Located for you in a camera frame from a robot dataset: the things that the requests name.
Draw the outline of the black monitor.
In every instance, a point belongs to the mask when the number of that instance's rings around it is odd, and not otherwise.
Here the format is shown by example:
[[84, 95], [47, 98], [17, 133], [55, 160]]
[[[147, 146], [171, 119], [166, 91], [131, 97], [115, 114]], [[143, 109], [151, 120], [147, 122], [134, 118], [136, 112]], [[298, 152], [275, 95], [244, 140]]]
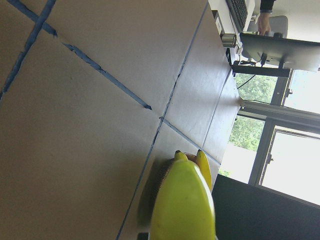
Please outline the black monitor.
[[317, 72], [320, 67], [320, 44], [274, 36], [241, 33], [243, 52], [247, 58], [283, 65], [285, 69]]

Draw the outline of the brown wicker basket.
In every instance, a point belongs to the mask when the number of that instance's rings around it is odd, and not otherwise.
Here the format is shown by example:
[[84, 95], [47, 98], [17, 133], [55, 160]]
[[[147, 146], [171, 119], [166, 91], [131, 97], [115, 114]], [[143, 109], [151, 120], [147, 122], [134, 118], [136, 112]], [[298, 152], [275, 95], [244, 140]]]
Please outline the brown wicker basket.
[[150, 225], [157, 195], [173, 162], [173, 158], [165, 160], [156, 159], [153, 162], [138, 204], [136, 218], [138, 226], [148, 227]]

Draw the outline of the aluminium frame post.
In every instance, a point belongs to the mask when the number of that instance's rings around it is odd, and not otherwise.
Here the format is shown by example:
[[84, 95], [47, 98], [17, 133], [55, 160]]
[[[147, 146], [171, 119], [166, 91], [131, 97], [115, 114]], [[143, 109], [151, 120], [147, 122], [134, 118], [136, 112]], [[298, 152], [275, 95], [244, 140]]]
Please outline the aluminium frame post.
[[240, 111], [254, 115], [265, 116], [292, 123], [307, 125], [320, 124], [320, 115], [314, 112], [250, 100], [243, 100], [240, 106]]

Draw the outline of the yellow banana basket edge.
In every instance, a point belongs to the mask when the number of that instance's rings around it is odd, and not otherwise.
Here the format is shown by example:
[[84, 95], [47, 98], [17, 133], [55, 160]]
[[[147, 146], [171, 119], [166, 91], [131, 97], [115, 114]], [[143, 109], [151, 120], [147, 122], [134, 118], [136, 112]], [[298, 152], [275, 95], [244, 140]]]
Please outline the yellow banana basket edge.
[[211, 191], [213, 185], [212, 185], [212, 174], [211, 174], [210, 164], [206, 154], [200, 149], [197, 151], [197, 154], [196, 154], [196, 164], [198, 165], [200, 172], [204, 177], [204, 180], [209, 190]]

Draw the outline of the seated person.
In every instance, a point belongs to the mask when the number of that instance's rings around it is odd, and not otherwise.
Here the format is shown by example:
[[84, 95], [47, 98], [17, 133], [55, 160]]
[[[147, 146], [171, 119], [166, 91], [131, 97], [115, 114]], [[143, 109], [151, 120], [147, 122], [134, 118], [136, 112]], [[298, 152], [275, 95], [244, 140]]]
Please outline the seated person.
[[261, 36], [271, 31], [270, 17], [273, 12], [275, 0], [261, 0], [259, 8], [259, 16], [257, 20], [257, 29]]

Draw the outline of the small metal cup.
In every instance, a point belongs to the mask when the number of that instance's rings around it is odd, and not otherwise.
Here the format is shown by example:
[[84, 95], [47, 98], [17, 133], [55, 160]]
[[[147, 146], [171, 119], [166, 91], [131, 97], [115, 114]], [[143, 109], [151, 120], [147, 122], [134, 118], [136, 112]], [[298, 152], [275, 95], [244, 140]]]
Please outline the small metal cup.
[[235, 33], [224, 33], [221, 36], [224, 48], [234, 48], [237, 45], [237, 35]]

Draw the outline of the black keyboard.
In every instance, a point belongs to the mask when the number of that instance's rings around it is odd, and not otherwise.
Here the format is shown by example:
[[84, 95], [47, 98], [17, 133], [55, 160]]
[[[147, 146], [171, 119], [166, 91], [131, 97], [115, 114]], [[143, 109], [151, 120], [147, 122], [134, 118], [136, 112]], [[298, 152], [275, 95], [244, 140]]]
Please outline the black keyboard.
[[237, 30], [243, 32], [247, 17], [248, 10], [245, 0], [226, 0], [231, 16], [234, 20]]

